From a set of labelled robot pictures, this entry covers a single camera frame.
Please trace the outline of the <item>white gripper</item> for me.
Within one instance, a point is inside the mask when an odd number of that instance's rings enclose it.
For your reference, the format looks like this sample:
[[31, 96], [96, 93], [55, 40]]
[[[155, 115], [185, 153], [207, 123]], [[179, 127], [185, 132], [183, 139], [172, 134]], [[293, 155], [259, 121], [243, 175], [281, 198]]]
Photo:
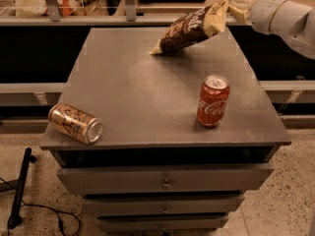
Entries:
[[256, 32], [270, 34], [277, 9], [287, 0], [228, 0], [229, 12], [242, 24], [251, 22]]

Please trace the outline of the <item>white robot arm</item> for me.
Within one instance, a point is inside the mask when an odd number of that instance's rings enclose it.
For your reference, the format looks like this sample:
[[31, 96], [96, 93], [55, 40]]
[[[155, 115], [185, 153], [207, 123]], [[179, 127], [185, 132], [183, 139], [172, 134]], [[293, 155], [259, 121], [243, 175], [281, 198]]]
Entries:
[[256, 32], [279, 36], [292, 50], [315, 59], [315, 8], [291, 0], [228, 0], [230, 13]]

